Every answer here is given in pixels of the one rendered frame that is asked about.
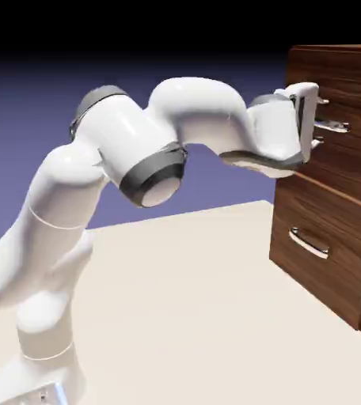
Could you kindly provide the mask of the dark wood drawer front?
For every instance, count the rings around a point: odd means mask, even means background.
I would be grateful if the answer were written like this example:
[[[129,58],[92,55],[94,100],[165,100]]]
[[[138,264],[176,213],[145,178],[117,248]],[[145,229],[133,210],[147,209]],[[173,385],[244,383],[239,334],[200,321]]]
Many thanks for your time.
[[[287,83],[299,81],[318,83],[320,97],[329,100],[317,106],[316,119],[351,125],[344,134],[315,129],[324,143],[313,150],[301,177],[361,206],[361,47],[292,47]]]
[[[321,259],[292,241],[300,236],[319,248]],[[361,206],[314,180],[292,176],[278,180],[269,258],[296,282],[361,331]]]

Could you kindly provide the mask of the dark wood cabinet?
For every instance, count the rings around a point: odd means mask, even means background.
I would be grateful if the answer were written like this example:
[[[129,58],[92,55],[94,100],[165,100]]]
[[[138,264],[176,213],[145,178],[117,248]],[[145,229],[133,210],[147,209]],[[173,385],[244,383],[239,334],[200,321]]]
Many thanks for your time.
[[[297,45],[287,83],[319,85],[318,146],[275,187],[270,259],[361,331],[361,45]]]

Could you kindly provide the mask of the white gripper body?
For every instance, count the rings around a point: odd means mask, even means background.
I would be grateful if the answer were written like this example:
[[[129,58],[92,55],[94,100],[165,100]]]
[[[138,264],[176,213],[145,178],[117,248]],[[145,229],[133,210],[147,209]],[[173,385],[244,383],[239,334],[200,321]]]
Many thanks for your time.
[[[307,162],[312,150],[319,86],[314,82],[299,82],[290,85],[289,91],[294,98],[303,160]]]

